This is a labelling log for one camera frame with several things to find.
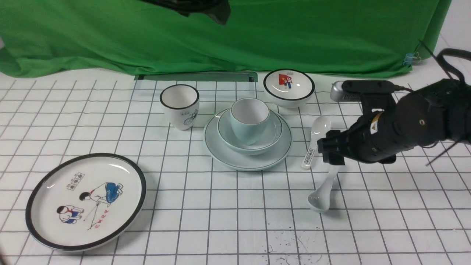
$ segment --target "light blue teacup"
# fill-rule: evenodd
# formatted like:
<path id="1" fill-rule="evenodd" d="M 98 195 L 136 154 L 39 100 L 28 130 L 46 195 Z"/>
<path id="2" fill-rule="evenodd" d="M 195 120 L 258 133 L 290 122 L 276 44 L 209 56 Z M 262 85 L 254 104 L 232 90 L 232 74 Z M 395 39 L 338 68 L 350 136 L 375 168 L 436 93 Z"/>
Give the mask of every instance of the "light blue teacup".
<path id="1" fill-rule="evenodd" d="M 239 99 L 231 107 L 231 126 L 240 142 L 256 143 L 267 127 L 270 116 L 268 106 L 258 99 Z"/>

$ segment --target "light blue saucer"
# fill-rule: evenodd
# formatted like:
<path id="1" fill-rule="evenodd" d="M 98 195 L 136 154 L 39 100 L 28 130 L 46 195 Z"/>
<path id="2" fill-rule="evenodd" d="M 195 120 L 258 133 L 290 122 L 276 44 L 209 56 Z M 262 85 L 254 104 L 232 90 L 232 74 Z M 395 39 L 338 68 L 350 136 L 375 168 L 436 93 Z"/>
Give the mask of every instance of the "light blue saucer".
<path id="1" fill-rule="evenodd" d="M 231 150 L 219 136 L 218 120 L 225 111 L 227 110 L 217 113 L 203 131 L 204 144 L 215 160 L 235 170 L 259 171 L 275 166 L 288 155 L 292 145 L 292 132 L 288 123 L 278 113 L 273 112 L 280 118 L 283 128 L 278 142 L 273 145 L 270 152 L 248 156 Z"/>

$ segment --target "cup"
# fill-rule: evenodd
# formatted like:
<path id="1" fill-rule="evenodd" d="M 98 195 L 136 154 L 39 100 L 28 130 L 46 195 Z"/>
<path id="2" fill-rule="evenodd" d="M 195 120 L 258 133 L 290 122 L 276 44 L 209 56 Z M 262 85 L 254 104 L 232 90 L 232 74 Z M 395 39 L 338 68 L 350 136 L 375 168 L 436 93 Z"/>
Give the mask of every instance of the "cup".
<path id="1" fill-rule="evenodd" d="M 232 104 L 230 111 L 232 131 L 237 139 L 247 145 L 257 142 L 267 127 L 268 106 L 258 99 L 245 98 Z"/>
<path id="2" fill-rule="evenodd" d="M 160 103 L 170 124 L 184 131 L 193 126 L 193 121 L 198 115 L 200 94 L 192 86 L 177 84 L 162 91 Z"/>

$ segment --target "ceramic spoon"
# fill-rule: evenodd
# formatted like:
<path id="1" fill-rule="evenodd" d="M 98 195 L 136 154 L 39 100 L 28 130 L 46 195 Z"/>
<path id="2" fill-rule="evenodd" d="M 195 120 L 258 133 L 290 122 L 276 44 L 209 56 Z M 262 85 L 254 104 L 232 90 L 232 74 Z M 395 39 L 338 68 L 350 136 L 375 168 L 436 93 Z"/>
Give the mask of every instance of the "ceramic spoon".
<path id="1" fill-rule="evenodd" d="M 340 166 L 330 166 L 329 173 L 322 185 L 308 196 L 309 207 L 313 211 L 322 213 L 330 208 L 330 192 L 339 168 Z"/>
<path id="2" fill-rule="evenodd" d="M 304 157 L 301 167 L 304 169 L 309 169 L 312 164 L 312 158 L 314 157 L 314 152 L 317 149 L 317 140 L 325 137 L 325 134 L 330 130 L 331 127 L 330 119 L 326 116 L 319 116 L 312 123 L 311 128 L 311 143 L 309 144 L 309 149 Z"/>

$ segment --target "small bowl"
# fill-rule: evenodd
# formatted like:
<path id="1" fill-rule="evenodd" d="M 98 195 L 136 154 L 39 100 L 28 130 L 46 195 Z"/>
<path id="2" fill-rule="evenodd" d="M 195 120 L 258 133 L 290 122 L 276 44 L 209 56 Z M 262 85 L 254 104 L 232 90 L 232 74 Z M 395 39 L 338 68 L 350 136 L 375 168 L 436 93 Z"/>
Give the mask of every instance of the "small bowl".
<path id="1" fill-rule="evenodd" d="M 292 69 L 270 72 L 263 86 L 268 99 L 283 108 L 297 108 L 308 102 L 315 88 L 307 74 Z"/>
<path id="2" fill-rule="evenodd" d="M 232 131 L 230 111 L 226 110 L 218 120 L 218 134 L 227 147 L 233 151 L 243 155 L 255 156 L 269 151 L 280 139 L 283 125 L 278 115 L 270 111 L 267 123 L 267 128 L 262 133 L 261 138 L 254 144 L 246 145 L 241 143 Z"/>

